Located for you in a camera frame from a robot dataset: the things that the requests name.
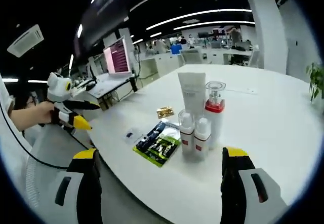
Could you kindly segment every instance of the white bottle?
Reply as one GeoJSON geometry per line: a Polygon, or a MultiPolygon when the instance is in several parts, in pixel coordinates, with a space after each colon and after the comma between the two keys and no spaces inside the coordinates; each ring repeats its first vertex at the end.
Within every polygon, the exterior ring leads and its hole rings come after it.
{"type": "Polygon", "coordinates": [[[209,82],[209,99],[205,104],[204,115],[211,122],[212,136],[209,142],[209,149],[212,150],[217,146],[219,136],[221,135],[223,125],[223,115],[225,108],[225,99],[223,99],[223,90],[226,85],[222,82],[209,82]]]}
{"type": "Polygon", "coordinates": [[[205,159],[209,150],[211,123],[206,118],[196,122],[194,131],[194,153],[199,159],[205,159]]]}
{"type": "Polygon", "coordinates": [[[182,154],[190,155],[193,152],[193,132],[194,120],[193,115],[182,110],[179,113],[180,135],[182,154]]]}

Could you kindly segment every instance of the gold package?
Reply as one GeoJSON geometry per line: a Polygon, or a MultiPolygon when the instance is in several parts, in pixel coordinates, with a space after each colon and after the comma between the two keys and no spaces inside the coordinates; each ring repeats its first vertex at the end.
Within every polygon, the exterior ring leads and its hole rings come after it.
{"type": "Polygon", "coordinates": [[[173,109],[170,106],[161,107],[156,110],[156,113],[159,119],[174,115],[173,109]]]}

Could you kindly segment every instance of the potted plant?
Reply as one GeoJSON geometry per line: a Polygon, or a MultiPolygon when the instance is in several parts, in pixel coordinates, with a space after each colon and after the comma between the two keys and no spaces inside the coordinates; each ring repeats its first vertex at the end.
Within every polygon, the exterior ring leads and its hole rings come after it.
{"type": "Polygon", "coordinates": [[[316,98],[319,98],[321,111],[324,113],[324,67],[322,65],[312,63],[311,65],[307,66],[306,72],[310,76],[310,101],[313,102],[316,98]]]}

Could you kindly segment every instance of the round white table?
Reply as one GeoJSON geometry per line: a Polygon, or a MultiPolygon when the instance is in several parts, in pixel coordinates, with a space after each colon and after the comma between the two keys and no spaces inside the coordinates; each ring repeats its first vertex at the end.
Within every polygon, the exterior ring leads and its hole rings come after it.
{"type": "Polygon", "coordinates": [[[186,65],[149,84],[91,121],[89,135],[119,180],[145,205],[175,224],[219,223],[222,214],[222,147],[248,152],[280,186],[291,205],[305,190],[320,153],[323,122],[309,101],[309,85],[257,68],[186,65]],[[179,148],[161,168],[132,150],[129,129],[151,130],[156,109],[184,108],[177,72],[205,72],[206,82],[226,83],[221,145],[200,163],[189,163],[179,148]]]}

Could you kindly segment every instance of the green leaves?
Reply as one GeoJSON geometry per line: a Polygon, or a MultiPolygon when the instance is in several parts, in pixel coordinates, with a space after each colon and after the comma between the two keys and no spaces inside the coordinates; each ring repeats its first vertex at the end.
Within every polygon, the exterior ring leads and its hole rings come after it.
{"type": "Polygon", "coordinates": [[[318,96],[321,91],[321,97],[324,99],[324,68],[321,65],[312,63],[306,67],[306,73],[310,76],[309,90],[311,91],[311,98],[318,96]]]}

